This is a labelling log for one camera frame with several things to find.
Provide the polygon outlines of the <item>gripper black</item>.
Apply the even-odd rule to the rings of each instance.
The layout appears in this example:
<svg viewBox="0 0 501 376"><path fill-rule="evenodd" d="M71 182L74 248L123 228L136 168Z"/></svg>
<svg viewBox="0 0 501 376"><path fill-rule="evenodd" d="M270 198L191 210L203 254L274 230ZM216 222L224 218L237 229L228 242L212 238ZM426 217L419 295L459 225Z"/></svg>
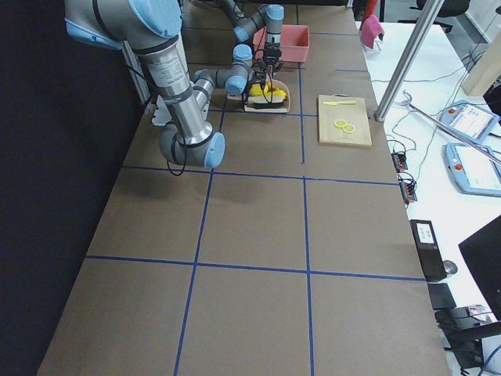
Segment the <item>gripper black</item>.
<svg viewBox="0 0 501 376"><path fill-rule="evenodd" d="M282 51L279 43L266 42L263 50L263 64L265 69L269 72L280 71L283 61L281 60Z"/></svg>
<svg viewBox="0 0 501 376"><path fill-rule="evenodd" d="M266 79L268 77L268 66L263 59L257 59L251 66L250 84L258 85L261 89L266 86Z"/></svg>

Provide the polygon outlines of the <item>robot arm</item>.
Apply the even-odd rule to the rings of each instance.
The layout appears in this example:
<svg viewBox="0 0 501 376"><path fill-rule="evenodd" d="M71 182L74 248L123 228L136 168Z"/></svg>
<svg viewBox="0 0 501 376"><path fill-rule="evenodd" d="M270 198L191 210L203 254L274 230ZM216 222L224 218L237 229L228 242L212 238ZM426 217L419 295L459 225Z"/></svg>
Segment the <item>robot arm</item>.
<svg viewBox="0 0 501 376"><path fill-rule="evenodd" d="M245 60L250 60L251 69L260 77L273 76L279 71L281 61L281 36L283 28L284 8L277 4L261 4L251 16L246 16L235 1L203 1L221 9L232 24L232 30L238 44L238 52L245 52ZM261 57L256 57L246 44L256 33L264 30L264 47L258 49Z"/></svg>
<svg viewBox="0 0 501 376"><path fill-rule="evenodd" d="M247 40L262 28L280 31L281 5L261 5L244 16L236 3L222 1L239 41L232 65L224 70L201 70L190 79L182 46L182 15L176 1L67 1L67 33L75 40L118 50L128 42L149 71L171 122L160 135L165 159L176 165L217 168L224 157L225 137L214 131L203 108L214 89L232 96L244 92L251 79L253 53Z"/></svg>

